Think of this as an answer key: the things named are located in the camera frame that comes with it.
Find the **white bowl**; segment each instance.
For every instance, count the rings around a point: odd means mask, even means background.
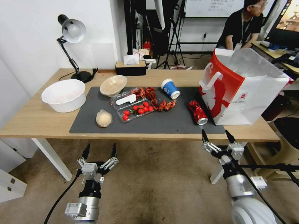
[[[119,94],[126,84],[127,78],[125,76],[112,76],[101,84],[100,92],[105,96],[112,97]]]
[[[80,108],[86,101],[85,84],[77,79],[67,79],[48,86],[41,99],[60,113]]]

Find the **man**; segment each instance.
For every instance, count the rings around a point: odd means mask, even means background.
[[[244,0],[244,8],[231,14],[225,22],[216,48],[228,50],[250,48],[261,31],[262,12],[266,4],[267,0]]]

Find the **red fire extinguisher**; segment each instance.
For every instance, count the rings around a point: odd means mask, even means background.
[[[143,44],[143,48],[147,49],[150,53],[150,48],[151,48],[152,44],[149,41],[145,41]]]

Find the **computer screen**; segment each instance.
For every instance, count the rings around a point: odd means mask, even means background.
[[[288,5],[276,28],[299,32],[299,0],[293,0]]]
[[[265,40],[288,47],[299,47],[299,0],[287,1]]]

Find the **bag handle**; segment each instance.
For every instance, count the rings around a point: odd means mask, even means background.
[[[210,67],[211,65],[213,65],[211,62],[208,63],[205,67],[205,74],[206,74],[206,70],[208,69],[208,67]],[[199,84],[202,87],[203,90],[209,90],[212,88],[212,86],[214,85],[214,83],[216,82],[216,80],[219,78],[220,80],[222,79],[223,75],[221,72],[216,72],[213,77],[211,78],[211,80],[209,81],[208,84],[204,83],[204,80],[202,79]]]

